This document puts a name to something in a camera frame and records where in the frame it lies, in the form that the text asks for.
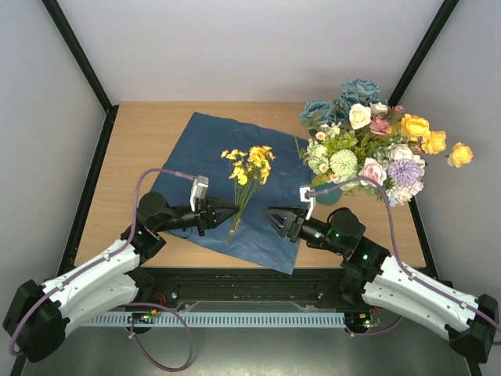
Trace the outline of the teal cylindrical vase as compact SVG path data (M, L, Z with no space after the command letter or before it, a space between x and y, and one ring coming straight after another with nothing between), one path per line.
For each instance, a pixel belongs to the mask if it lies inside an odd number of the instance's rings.
M340 199L343 194L343 191L341 189L335 189L333 190L333 187L336 186L335 183L325 183L322 185L319 185L315 188L315 192L318 193L322 190L328 190L327 193L319 195L316 197L316 201L319 204L324 204L324 205L334 205L336 204Z

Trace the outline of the small yellow flower sprig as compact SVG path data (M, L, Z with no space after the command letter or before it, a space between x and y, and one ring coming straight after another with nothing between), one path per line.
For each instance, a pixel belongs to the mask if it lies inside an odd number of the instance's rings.
M220 158L230 161L229 179L234 182L234 204L240 206L226 239L229 244L251 198L268 182L271 162L276 157L270 146L252 146L247 152L238 149L223 150Z

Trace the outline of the blue wrapping paper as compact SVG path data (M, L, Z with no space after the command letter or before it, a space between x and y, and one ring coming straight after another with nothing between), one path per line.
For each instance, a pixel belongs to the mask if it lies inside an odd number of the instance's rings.
M203 248L291 274L299 245L280 237L264 216L272 206L300 205L299 189L313 173L300 161L297 148L304 139L236 120L195 113L164 164L166 169L209 179L207 194L243 204L240 222L224 221L200 236L190 232L188 241ZM233 162L221 156L227 150L247 152L253 146L270 147L274 160L265 184L249 178L240 185L231 178Z

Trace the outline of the green white flower bunch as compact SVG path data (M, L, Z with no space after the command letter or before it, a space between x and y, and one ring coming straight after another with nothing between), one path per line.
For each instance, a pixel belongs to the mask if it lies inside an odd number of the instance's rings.
M310 138L304 146L295 141L299 158L312 170L312 187L355 178L373 141L371 132L345 128L340 122L316 125L308 133Z

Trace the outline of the pastel purple flower bunch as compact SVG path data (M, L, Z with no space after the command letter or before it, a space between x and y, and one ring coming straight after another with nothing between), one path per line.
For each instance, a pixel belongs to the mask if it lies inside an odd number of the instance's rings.
M363 161L359 176L384 188L390 206L402 206L424 188L425 160L407 144L378 146Z

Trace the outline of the pink rose flower stem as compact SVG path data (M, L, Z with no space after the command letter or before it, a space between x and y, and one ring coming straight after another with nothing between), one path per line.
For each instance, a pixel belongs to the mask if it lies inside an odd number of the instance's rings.
M352 105L348 111L348 131L368 132L374 136L394 136L398 133L404 110L382 102Z

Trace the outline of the blue rose bunch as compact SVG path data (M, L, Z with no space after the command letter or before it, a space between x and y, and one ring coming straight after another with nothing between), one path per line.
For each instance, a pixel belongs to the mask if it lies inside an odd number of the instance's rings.
M387 99L379 97L380 92L380 87L372 80L347 80L337 99L308 101L300 114L300 123L310 132L319 131L324 125L348 126L349 111L353 105L388 105Z

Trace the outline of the yellow rose bunch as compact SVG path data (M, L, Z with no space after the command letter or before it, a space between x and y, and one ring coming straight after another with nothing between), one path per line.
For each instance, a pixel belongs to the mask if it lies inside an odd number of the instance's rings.
M426 154L440 154L447 149L445 131L432 131L430 122L423 117L405 114L400 121L400 133ZM468 145L457 143L447 158L449 166L462 168L472 162L474 154Z

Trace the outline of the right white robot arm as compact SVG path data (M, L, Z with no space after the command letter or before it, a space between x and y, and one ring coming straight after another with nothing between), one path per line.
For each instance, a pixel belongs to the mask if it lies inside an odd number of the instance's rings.
M280 237L342 256L341 297L347 305L391 310L448 340L461 356L487 362L499 322L493 297L465 294L398 262L365 237L366 228L348 208L333 211L325 222L299 207L269 207L264 214Z

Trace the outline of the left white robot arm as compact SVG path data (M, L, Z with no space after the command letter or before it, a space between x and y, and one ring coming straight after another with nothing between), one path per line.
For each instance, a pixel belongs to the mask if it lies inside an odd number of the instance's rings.
M18 287L3 321L16 354L32 363L54 353L75 329L111 309L147 302L153 277L142 267L166 244L160 232L196 228L200 235L240 210L221 199L170 206L158 192L139 201L135 221L107 249L62 275Z

